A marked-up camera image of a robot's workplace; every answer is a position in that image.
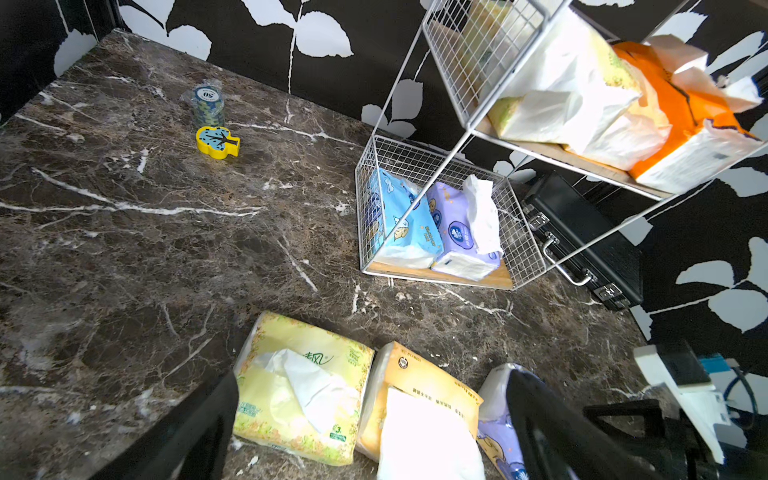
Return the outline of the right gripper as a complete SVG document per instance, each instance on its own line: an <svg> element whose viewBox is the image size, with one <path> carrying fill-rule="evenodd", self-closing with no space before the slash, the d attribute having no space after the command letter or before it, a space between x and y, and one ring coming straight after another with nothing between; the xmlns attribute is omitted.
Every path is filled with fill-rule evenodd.
<svg viewBox="0 0 768 480"><path fill-rule="evenodd" d="M656 399L587 406L583 414L664 479L716 480L720 477L709 447L691 420L685 413L678 419L666 417ZM641 420L640 433L628 433L609 422L629 417Z"/></svg>

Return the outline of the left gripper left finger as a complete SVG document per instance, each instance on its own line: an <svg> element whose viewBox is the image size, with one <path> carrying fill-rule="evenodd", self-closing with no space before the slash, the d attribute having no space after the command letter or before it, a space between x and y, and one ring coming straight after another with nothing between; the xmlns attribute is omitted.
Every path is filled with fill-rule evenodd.
<svg viewBox="0 0 768 480"><path fill-rule="evenodd" d="M207 380L94 479L220 479L239 404L235 375Z"/></svg>

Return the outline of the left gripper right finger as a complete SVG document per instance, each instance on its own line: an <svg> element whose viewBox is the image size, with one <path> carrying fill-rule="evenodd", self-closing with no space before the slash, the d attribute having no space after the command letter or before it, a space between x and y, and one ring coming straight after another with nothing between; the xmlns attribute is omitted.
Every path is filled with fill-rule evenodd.
<svg viewBox="0 0 768 480"><path fill-rule="evenodd" d="M531 373L509 373L506 402L531 479L659 477Z"/></svg>

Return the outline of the light yellow tissue pack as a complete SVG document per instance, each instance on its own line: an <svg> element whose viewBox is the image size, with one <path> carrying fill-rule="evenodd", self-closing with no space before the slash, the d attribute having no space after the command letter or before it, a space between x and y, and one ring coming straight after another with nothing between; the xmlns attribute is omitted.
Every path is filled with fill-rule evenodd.
<svg viewBox="0 0 768 480"><path fill-rule="evenodd" d="M339 334L263 312L234 367L234 434L326 465L351 464L374 355Z"/></svg>

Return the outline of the orange-yellow tissue pack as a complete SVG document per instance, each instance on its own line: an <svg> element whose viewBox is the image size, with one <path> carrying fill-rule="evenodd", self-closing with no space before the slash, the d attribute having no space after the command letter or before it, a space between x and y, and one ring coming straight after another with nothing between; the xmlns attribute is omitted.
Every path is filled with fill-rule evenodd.
<svg viewBox="0 0 768 480"><path fill-rule="evenodd" d="M374 358L356 450L378 479L483 479L481 396L397 342Z"/></svg>

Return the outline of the pale yellow tissue pack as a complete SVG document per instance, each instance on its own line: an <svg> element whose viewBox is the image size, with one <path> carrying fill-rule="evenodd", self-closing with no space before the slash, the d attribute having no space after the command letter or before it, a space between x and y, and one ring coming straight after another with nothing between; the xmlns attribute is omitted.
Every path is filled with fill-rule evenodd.
<svg viewBox="0 0 768 480"><path fill-rule="evenodd" d="M503 140L560 144L581 154L641 96L626 62L566 9L487 118Z"/></svg>

